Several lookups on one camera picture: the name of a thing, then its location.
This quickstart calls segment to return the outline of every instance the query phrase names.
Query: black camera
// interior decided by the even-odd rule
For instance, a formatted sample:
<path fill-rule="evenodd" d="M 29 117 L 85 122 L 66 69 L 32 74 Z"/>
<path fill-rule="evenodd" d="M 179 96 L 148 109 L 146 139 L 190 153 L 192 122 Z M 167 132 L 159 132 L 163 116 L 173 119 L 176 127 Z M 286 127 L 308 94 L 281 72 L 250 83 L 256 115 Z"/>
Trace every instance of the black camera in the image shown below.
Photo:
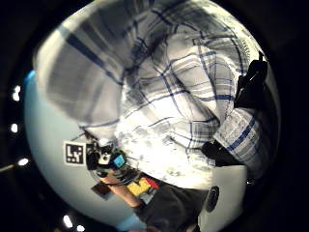
<path fill-rule="evenodd" d="M 105 169 L 119 170 L 126 164 L 126 154 L 115 148 L 113 144 L 100 147 L 93 140 L 87 144 L 87 168 L 88 170 L 103 171 Z"/>

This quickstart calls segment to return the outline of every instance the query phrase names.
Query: light fixture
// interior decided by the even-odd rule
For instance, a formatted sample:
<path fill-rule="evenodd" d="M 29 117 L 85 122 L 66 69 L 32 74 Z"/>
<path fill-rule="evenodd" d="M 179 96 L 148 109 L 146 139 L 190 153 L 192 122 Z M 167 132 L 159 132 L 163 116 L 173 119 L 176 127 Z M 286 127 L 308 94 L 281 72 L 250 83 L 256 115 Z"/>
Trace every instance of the light fixture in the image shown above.
<path fill-rule="evenodd" d="M 19 102 L 19 94 L 17 92 L 14 92 L 12 94 L 12 98 L 13 98 L 14 101 Z"/>
<path fill-rule="evenodd" d="M 29 160 L 27 158 L 21 159 L 17 164 L 19 166 L 24 166 L 29 162 Z"/>
<path fill-rule="evenodd" d="M 11 131 L 12 132 L 18 132 L 18 125 L 17 124 L 11 124 Z"/>
<path fill-rule="evenodd" d="M 77 225 L 77 231 L 78 232 L 83 232 L 83 231 L 85 231 L 85 227 L 82 226 L 82 225 Z"/>
<path fill-rule="evenodd" d="M 20 86 L 19 85 L 16 85 L 15 88 L 14 88 L 14 91 L 16 93 L 19 93 L 20 92 Z"/>
<path fill-rule="evenodd" d="M 73 224 L 72 224 L 72 222 L 70 220 L 70 217 L 67 216 L 67 215 L 64 216 L 64 223 L 67 226 L 67 228 L 72 228 L 73 227 Z"/>

